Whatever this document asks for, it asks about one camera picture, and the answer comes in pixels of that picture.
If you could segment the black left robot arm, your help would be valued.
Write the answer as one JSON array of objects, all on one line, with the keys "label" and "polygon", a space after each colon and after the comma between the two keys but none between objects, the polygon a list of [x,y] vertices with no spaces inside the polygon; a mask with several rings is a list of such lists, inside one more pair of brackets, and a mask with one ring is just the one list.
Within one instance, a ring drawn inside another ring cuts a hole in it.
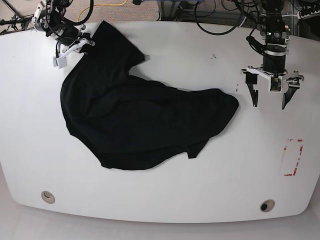
[{"label": "black left robot arm", "polygon": [[265,44],[257,41],[252,34],[249,34],[246,40],[255,52],[262,55],[263,62],[260,67],[248,66],[241,72],[245,74],[245,83],[254,107],[258,106],[259,91],[255,89],[255,85],[258,84],[259,76],[268,81],[269,92],[282,93],[284,86],[287,85],[282,97],[281,108],[284,109],[295,92],[300,89],[300,81],[304,80],[304,76],[296,70],[292,72],[286,70],[291,30],[282,17],[285,2],[263,0],[261,5],[265,10],[265,16],[259,17],[256,27]]}]

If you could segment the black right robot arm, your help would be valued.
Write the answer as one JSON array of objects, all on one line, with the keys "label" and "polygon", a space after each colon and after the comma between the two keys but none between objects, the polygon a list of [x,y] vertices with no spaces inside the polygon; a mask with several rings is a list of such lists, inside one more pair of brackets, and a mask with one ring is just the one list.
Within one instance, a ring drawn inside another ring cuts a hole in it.
[{"label": "black right robot arm", "polygon": [[69,50],[75,46],[81,49],[78,44],[94,46],[89,33],[83,33],[86,28],[85,23],[92,15],[94,1],[91,0],[86,17],[81,21],[72,21],[65,17],[67,8],[71,5],[71,0],[42,0],[37,5],[35,13],[31,19],[33,27],[41,32],[45,32],[47,37],[56,40],[55,56],[61,55],[60,47],[65,46]]}]

